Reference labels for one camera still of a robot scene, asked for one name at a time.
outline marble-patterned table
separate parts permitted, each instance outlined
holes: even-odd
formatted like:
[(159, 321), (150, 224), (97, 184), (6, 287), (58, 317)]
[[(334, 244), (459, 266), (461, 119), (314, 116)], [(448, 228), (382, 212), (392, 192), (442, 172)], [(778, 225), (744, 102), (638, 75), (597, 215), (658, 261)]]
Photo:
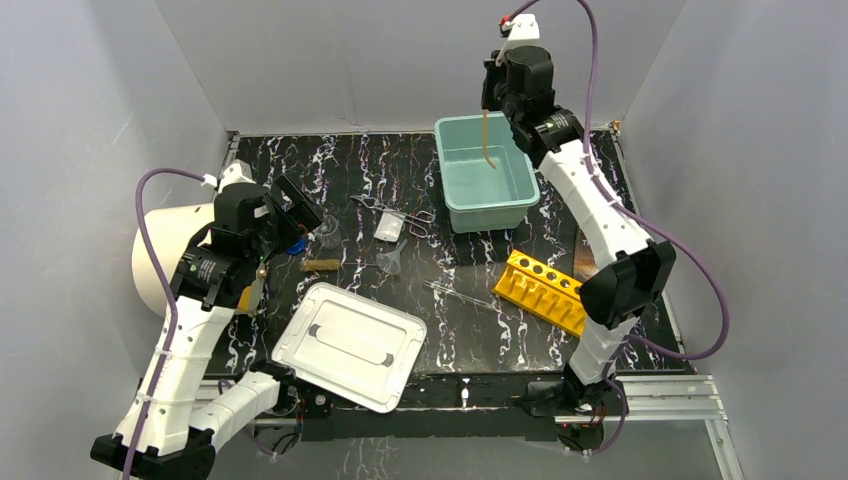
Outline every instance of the marble-patterned table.
[[(631, 206), (630, 195), (608, 131), (593, 134), (593, 144), (611, 184)], [(257, 183), (286, 173), (326, 212), (340, 220), (343, 241), (333, 250), (311, 242), (305, 254), (272, 259), (266, 285), (264, 314), (237, 317), (220, 339), (208, 375), (233, 375), (270, 355), (300, 299), (310, 285), (327, 282), (423, 319), (427, 342), (415, 365), (417, 375), (556, 373), (577, 340), (518, 307), (501, 302), (490, 291), (503, 272), (512, 249), (519, 249), (571, 274), (577, 227), (553, 188), (539, 177), (541, 200), (513, 231), (454, 234), (445, 207), (432, 134), (370, 134), (243, 137), (236, 158), (247, 162)], [(373, 265), (380, 251), (393, 250), (373, 238), (379, 214), (357, 206), (350, 195), (379, 197), (404, 212), (427, 210), (436, 221), (425, 239), (409, 235), (403, 251), (403, 271), (389, 276)], [(339, 258), (339, 272), (300, 272), (303, 258)], [(495, 302), (503, 313), (463, 304), (434, 294), (425, 280)], [(662, 302), (643, 318), (638, 334), (676, 346)], [(666, 360), (642, 347), (628, 348), (619, 370), (674, 372), (690, 368)]]

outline yellow test tube rack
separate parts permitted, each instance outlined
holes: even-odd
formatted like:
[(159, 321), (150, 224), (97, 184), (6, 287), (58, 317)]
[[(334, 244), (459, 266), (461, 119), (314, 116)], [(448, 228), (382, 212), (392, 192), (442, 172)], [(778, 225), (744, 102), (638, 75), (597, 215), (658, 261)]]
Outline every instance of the yellow test tube rack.
[(506, 270), (492, 293), (579, 337), (586, 325), (586, 310), (580, 303), (579, 294), (582, 285), (568, 275), (513, 250), (506, 261)]

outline brown stirring rod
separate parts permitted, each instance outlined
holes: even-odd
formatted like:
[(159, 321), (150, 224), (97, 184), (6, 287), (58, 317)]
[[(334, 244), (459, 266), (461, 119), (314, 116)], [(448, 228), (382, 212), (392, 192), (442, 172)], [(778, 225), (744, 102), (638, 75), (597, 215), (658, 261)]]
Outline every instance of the brown stirring rod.
[(495, 167), (495, 162), (489, 158), (489, 111), (483, 110), (483, 156), (489, 162), (489, 166)]

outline gray wall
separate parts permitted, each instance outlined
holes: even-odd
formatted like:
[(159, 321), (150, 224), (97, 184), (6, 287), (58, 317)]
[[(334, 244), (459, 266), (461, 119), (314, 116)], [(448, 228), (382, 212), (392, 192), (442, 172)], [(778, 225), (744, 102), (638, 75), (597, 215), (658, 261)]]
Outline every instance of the gray wall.
[[(715, 375), (749, 478), (845, 478), (848, 4), (690, 0), (623, 125), (646, 217), (715, 268), (734, 315)], [(669, 290), (691, 351), (706, 283)]]
[[(162, 320), (135, 292), (143, 172), (216, 172), (226, 134), (153, 0), (3, 2), (0, 478), (115, 478), (114, 431)], [(148, 208), (208, 200), (151, 182)]]
[[(156, 0), (229, 130), (432, 130), (479, 111), (483, 59), (518, 0)], [(593, 0), (598, 122), (621, 119), (684, 0)], [(533, 7), (558, 100), (582, 116), (591, 56), (573, 0)]]

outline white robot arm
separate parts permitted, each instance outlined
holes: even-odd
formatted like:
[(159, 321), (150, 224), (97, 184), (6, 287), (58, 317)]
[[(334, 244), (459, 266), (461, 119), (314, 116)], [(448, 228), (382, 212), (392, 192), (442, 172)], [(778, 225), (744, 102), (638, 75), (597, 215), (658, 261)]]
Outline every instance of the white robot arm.
[(676, 254), (613, 208), (593, 181), (597, 177), (600, 188), (612, 191), (599, 164), (592, 164), (592, 174), (587, 169), (586, 162), (596, 160), (583, 152), (583, 127), (554, 104), (554, 66), (550, 54), (537, 46), (535, 16), (505, 19), (501, 34), (506, 44), (484, 62), (481, 106), (503, 111), (516, 145), (562, 196), (600, 268), (580, 291), (589, 318), (565, 366), (564, 381), (544, 391), (528, 386), (520, 403), (533, 415), (573, 412), (584, 404), (598, 406), (610, 392), (617, 352), (645, 307), (659, 297)]
[[(311, 202), (285, 176), (270, 188), (259, 186), (247, 166), (237, 162), (220, 181), (207, 177), (204, 184), (219, 191), (214, 217), (191, 238), (177, 240), (184, 249), (168, 272), (173, 273), (170, 287), (178, 316), (172, 318), (174, 312), (166, 308), (153, 358), (129, 411), (115, 433), (97, 438), (91, 449), (93, 459), (124, 471), (128, 462), (132, 475), (142, 479), (206, 478), (217, 450), (248, 422), (266, 410), (293, 406), (293, 397), (286, 391), (281, 395), (281, 385), (294, 380), (294, 372), (263, 361), (217, 400), (192, 411), (215, 344), (262, 262), (321, 224)], [(291, 202), (288, 210), (283, 195)], [(175, 210), (178, 215), (197, 212)], [(150, 264), (138, 268), (152, 270)]]

